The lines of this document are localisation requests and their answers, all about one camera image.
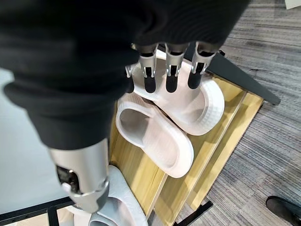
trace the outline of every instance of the robotic arm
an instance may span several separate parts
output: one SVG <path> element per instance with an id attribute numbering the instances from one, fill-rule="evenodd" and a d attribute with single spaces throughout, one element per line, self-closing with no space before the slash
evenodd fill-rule
<path id="1" fill-rule="evenodd" d="M 185 50 L 197 41 L 188 82 L 197 88 L 248 2 L 0 2 L 0 67 L 15 77 L 4 92 L 27 110 L 62 188 L 82 209 L 93 213 L 106 202 L 114 102 L 133 90 L 126 66 L 140 61 L 145 89 L 154 92 L 155 53 L 165 43 L 166 89 L 174 92 Z"/>

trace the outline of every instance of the black sleeve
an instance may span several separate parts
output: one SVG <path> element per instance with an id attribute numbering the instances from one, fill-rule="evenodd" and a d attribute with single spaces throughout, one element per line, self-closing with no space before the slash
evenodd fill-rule
<path id="1" fill-rule="evenodd" d="M 132 42 L 201 40 L 219 48 L 249 0 L 3 0 L 4 91 L 25 108 L 42 142 L 93 145 L 110 134 L 114 102 L 128 88 Z"/>

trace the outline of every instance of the white slide sandal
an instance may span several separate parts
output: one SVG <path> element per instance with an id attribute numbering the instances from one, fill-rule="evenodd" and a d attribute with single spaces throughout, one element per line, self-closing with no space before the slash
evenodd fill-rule
<path id="1" fill-rule="evenodd" d="M 88 226 L 89 222 L 95 221 L 95 223 L 91 223 L 91 226 L 118 226 L 113 221 L 99 215 L 93 215 L 87 213 L 83 210 L 80 210 L 74 206 L 66 207 L 68 211 L 74 214 L 74 226 Z"/>
<path id="2" fill-rule="evenodd" d="M 122 173 L 112 165 L 109 165 L 109 182 L 109 198 L 105 206 L 92 217 L 101 215 L 117 226 L 147 226 L 146 216 Z"/>
<path id="3" fill-rule="evenodd" d="M 157 50 L 156 91 L 148 93 L 144 88 L 140 64 L 132 66 L 134 92 L 153 101 L 181 129 L 192 135 L 209 132 L 221 119 L 224 111 L 224 97 L 211 76 L 203 75 L 200 87 L 190 89 L 188 77 L 191 65 L 182 63 L 178 76 L 178 87 L 174 93 L 166 90 L 166 53 Z"/>
<path id="4" fill-rule="evenodd" d="M 109 182 L 108 200 L 97 213 L 67 207 L 74 214 L 74 226 L 147 226 L 143 210 L 122 173 L 112 165 L 109 165 Z"/>
<path id="5" fill-rule="evenodd" d="M 184 176 L 193 161 L 188 137 L 151 101 L 135 93 L 118 101 L 116 127 L 130 143 L 140 147 L 165 173 Z"/>

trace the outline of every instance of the gray carpet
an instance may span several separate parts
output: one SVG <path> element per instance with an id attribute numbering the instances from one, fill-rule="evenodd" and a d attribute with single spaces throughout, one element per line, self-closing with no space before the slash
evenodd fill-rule
<path id="1" fill-rule="evenodd" d="M 301 205 L 301 7 L 253 1 L 222 49 L 281 103 L 264 103 L 206 198 L 214 206 L 193 226 L 290 225 L 265 200 L 278 195 Z M 191 212 L 185 205 L 177 221 Z M 150 225 L 161 223 L 153 215 Z"/>

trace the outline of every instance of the silver metal cylinder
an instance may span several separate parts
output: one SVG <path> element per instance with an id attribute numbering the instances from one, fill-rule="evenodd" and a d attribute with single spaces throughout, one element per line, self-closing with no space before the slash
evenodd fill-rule
<path id="1" fill-rule="evenodd" d="M 94 213 L 109 192 L 108 140 L 77 150 L 50 149 L 62 188 L 83 210 Z"/>

